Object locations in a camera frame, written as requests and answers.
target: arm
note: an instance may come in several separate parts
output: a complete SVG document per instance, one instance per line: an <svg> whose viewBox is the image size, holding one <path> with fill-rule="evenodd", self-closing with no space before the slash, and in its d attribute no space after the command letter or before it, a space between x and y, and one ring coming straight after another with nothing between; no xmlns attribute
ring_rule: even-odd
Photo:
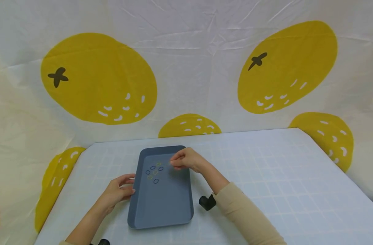
<svg viewBox="0 0 373 245"><path fill-rule="evenodd" d="M214 192L218 208L235 224L251 245L286 245L284 239L259 208L212 164L192 148L185 148L171 158L175 169L189 167L201 173Z"/></svg>
<svg viewBox="0 0 373 245"><path fill-rule="evenodd" d="M135 174L129 174L112 180L65 242L73 245L89 245L106 215L113 211L117 203L129 199L135 193L131 185L121 187L125 184L133 184L134 177Z"/></svg>

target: plastic tray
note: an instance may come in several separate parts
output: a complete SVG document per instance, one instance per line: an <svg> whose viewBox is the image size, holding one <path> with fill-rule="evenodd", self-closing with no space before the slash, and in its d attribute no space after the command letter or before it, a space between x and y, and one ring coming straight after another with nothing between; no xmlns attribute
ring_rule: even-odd
<svg viewBox="0 0 373 245"><path fill-rule="evenodd" d="M146 229L188 223L194 214L189 169L176 171L170 158L182 145L147 148L140 152L128 225Z"/></svg>

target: dark cross mark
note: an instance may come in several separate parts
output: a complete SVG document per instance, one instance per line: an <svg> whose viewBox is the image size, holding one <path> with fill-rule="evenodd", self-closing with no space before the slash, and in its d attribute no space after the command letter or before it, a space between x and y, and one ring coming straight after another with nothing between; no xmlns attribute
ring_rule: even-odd
<svg viewBox="0 0 373 245"><path fill-rule="evenodd" d="M56 70L55 73L48 74L48 77L53 78L54 87L57 88L60 84L60 81L68 81L68 77L64 76L63 73L65 72L64 67L60 67Z"/></svg>
<svg viewBox="0 0 373 245"><path fill-rule="evenodd" d="M261 66L262 65L262 60L264 57L267 56L267 53L262 53L261 55L259 55L258 57L252 57L252 64L250 65L249 69L252 69L252 67L254 67L255 65L258 65L258 66Z"/></svg>

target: forearm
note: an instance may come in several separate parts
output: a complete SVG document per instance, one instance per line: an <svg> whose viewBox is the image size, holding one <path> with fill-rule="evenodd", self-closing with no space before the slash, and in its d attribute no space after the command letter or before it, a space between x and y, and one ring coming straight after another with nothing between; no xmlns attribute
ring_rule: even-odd
<svg viewBox="0 0 373 245"><path fill-rule="evenodd" d="M259 208L231 183L214 195L218 208L250 245L285 245L284 239Z"/></svg>
<svg viewBox="0 0 373 245"><path fill-rule="evenodd" d="M65 241L73 245L89 245L105 217L106 209L94 204Z"/></svg>
<svg viewBox="0 0 373 245"><path fill-rule="evenodd" d="M203 175L214 194L218 194L230 182L209 162L200 166L200 173Z"/></svg>

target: beige sleeve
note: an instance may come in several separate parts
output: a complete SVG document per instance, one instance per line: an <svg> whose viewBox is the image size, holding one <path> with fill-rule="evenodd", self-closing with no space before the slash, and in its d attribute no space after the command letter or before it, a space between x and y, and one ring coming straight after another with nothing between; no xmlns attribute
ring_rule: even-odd
<svg viewBox="0 0 373 245"><path fill-rule="evenodd" d="M66 241L62 241L62 242L59 243L59 245L73 245L73 244L68 243L68 242L66 242Z"/></svg>
<svg viewBox="0 0 373 245"><path fill-rule="evenodd" d="M212 195L222 214L236 225L249 245L286 245L267 217L234 183Z"/></svg>

